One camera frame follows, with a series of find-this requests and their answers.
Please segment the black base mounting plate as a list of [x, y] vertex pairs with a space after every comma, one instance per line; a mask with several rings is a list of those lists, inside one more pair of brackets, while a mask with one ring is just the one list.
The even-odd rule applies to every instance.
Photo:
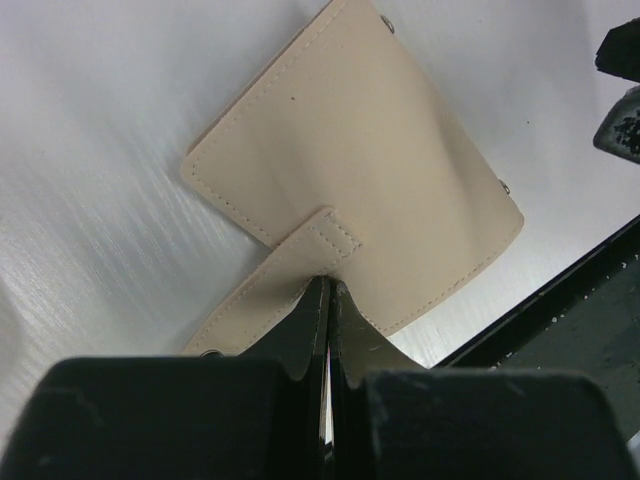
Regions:
[[581, 371], [639, 392], [639, 221], [631, 220], [471, 340], [442, 367]]

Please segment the beige card holder wallet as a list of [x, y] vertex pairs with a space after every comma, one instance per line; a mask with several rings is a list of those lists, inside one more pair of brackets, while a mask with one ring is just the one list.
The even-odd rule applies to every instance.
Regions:
[[237, 355], [309, 282], [345, 283], [392, 335], [513, 242], [524, 218], [368, 1], [332, 1], [187, 154], [183, 180], [269, 256], [185, 353]]

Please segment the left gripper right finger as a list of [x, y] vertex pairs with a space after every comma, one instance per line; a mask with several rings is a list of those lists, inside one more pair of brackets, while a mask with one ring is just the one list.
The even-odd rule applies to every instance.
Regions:
[[635, 479], [601, 389], [574, 372], [418, 365], [331, 285], [338, 479]]

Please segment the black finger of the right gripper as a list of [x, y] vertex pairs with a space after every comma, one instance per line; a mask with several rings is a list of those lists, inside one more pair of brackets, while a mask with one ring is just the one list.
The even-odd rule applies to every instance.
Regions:
[[639, 88], [628, 90], [611, 108], [598, 127], [593, 146], [634, 164], [639, 164]]

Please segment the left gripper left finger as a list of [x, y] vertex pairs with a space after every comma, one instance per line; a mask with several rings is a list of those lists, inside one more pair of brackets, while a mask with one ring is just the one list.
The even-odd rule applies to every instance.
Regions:
[[321, 479], [330, 281], [239, 355], [77, 357], [52, 366], [5, 479]]

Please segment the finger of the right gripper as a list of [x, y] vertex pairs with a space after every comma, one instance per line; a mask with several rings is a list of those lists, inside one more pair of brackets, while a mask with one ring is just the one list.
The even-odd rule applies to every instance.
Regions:
[[639, 31], [639, 18], [609, 30], [596, 52], [596, 69], [638, 83]]

